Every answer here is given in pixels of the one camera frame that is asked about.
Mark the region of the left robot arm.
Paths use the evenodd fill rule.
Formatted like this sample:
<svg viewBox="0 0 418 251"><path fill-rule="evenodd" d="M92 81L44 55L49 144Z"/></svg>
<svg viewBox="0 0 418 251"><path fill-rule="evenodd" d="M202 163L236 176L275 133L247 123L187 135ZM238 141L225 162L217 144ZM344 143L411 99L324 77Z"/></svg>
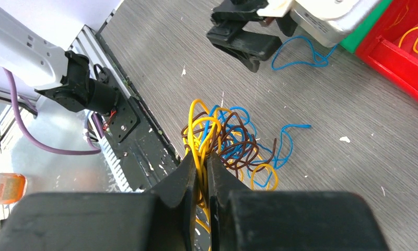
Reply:
<svg viewBox="0 0 418 251"><path fill-rule="evenodd" d="M248 32L249 22L276 19L280 30L292 36L297 23L289 12L294 1L223 1L213 9L210 43L239 60L249 71L257 72L281 46L277 36ZM91 77L89 58L51 44L0 7L0 66L10 82L11 103L18 106L15 77L35 91L72 112L95 111L108 115L121 112L126 96L111 85L112 74Z"/></svg>

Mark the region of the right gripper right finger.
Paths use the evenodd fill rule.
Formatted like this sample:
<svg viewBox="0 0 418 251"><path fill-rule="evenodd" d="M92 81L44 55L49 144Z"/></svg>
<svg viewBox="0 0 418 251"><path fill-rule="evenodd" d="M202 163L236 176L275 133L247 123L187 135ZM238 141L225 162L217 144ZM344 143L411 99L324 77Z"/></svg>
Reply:
<svg viewBox="0 0 418 251"><path fill-rule="evenodd" d="M366 201L347 191L253 191L206 160L212 250L388 250Z"/></svg>

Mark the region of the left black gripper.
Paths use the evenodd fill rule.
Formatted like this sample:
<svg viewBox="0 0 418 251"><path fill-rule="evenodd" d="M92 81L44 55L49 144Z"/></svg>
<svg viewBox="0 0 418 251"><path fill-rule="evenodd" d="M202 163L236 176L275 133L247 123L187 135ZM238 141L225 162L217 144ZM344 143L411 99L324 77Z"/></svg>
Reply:
<svg viewBox="0 0 418 251"><path fill-rule="evenodd" d="M215 25L206 34L217 49L240 61L256 73L260 63L267 61L282 45L277 36L243 30L244 24L222 24L224 21L258 22L262 27L277 23L287 37L293 36L298 23L291 17L293 1L222 1L213 8L211 21Z"/></svg>

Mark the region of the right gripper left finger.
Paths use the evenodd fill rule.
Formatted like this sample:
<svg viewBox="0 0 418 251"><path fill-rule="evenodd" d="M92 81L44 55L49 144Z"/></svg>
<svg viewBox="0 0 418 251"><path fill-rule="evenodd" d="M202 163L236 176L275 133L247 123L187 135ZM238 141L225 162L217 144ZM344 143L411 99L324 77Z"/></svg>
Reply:
<svg viewBox="0 0 418 251"><path fill-rule="evenodd" d="M25 196L0 229L0 250L192 250L197 183L187 154L142 193Z"/></svg>

